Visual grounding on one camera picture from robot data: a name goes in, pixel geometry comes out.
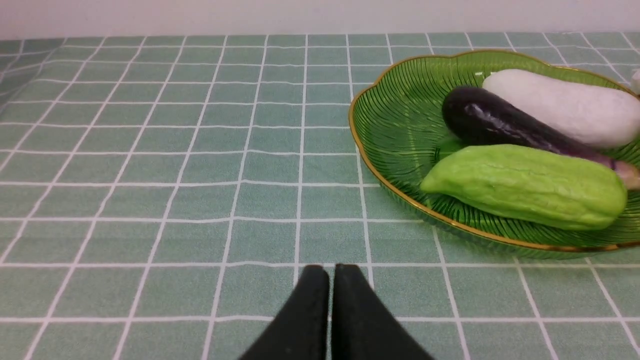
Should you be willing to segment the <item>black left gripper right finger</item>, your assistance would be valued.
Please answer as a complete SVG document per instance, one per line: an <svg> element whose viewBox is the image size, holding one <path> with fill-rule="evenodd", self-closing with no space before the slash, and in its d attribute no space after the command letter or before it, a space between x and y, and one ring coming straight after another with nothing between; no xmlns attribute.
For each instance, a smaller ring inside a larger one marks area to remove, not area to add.
<svg viewBox="0 0 640 360"><path fill-rule="evenodd" d="M334 360L432 360L375 294L361 269L338 263L333 278Z"/></svg>

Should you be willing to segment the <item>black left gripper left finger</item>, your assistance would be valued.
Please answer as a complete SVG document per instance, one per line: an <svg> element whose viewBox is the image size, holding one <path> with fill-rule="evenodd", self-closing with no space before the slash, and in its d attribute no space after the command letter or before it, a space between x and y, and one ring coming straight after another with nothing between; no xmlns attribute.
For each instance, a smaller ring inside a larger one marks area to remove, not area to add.
<svg viewBox="0 0 640 360"><path fill-rule="evenodd" d="M242 360L324 360L327 354L329 274L320 265L302 269L290 296Z"/></svg>

